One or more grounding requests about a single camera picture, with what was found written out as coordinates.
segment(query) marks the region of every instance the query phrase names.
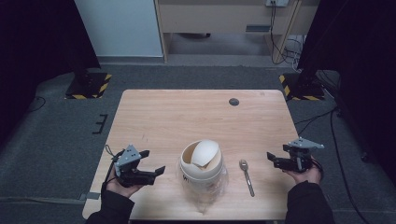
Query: white panel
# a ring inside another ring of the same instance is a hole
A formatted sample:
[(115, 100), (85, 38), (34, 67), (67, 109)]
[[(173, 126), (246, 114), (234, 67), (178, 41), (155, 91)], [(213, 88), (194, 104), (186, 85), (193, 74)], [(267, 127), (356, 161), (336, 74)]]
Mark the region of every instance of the white panel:
[(75, 2), (97, 56), (163, 56), (153, 0)]

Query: tabletop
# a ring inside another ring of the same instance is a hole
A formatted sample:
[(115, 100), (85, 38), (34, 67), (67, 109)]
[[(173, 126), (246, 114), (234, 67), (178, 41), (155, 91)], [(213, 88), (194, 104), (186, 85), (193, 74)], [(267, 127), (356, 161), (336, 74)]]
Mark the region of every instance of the tabletop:
[[(166, 166), (153, 186), (131, 197), (131, 219), (259, 220), (284, 219), (293, 179), (274, 168), (266, 152), (288, 158), (282, 145), (298, 137), (281, 91), (276, 90), (128, 90), (120, 99), (106, 144), (114, 153), (133, 144), (149, 150), (138, 169)], [(224, 195), (200, 212), (184, 194), (177, 161), (190, 143), (219, 143), (229, 184)], [(251, 197), (239, 161), (248, 162), (255, 192)], [(100, 192), (111, 156), (104, 150), (90, 192)], [(88, 199), (83, 216), (100, 210)]]

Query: gray carpet floor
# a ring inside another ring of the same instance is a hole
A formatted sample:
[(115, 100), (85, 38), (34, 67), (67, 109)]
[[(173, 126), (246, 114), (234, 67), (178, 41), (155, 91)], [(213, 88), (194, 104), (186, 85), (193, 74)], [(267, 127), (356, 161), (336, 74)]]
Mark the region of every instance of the gray carpet floor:
[[(124, 90), (282, 90), (278, 77), (293, 72), (290, 68), (154, 65), (104, 65), (103, 71), (113, 77), (100, 99), (65, 100), (72, 74), (37, 88), (40, 98), (32, 102), (32, 112), (26, 113), (0, 151), (0, 223), (84, 223), (84, 201), (79, 198), (91, 187)], [(329, 94), (322, 101), (287, 104), (294, 122), (336, 106)], [(102, 133), (93, 134), (104, 114), (108, 119)], [(336, 222), (364, 223), (347, 195), (332, 138), (331, 115), (316, 119), (305, 129), (306, 124), (296, 124), (300, 136), (326, 147), (314, 156), (324, 166), (321, 186)], [(362, 215), (373, 224), (396, 223), (396, 189), (378, 164), (361, 161), (361, 149), (342, 118), (334, 114), (332, 126), (351, 196)], [(50, 203), (32, 201), (36, 198), (48, 198)]]

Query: spoon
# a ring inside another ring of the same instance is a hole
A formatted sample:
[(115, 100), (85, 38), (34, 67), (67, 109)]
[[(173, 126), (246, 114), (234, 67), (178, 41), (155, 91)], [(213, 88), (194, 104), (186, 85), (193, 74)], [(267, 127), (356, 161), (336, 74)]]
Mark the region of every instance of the spoon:
[(239, 161), (239, 167), (245, 172), (245, 178), (247, 179), (247, 186), (250, 190), (250, 195), (254, 197), (253, 187), (251, 186), (250, 177), (248, 177), (248, 162), (245, 160)]

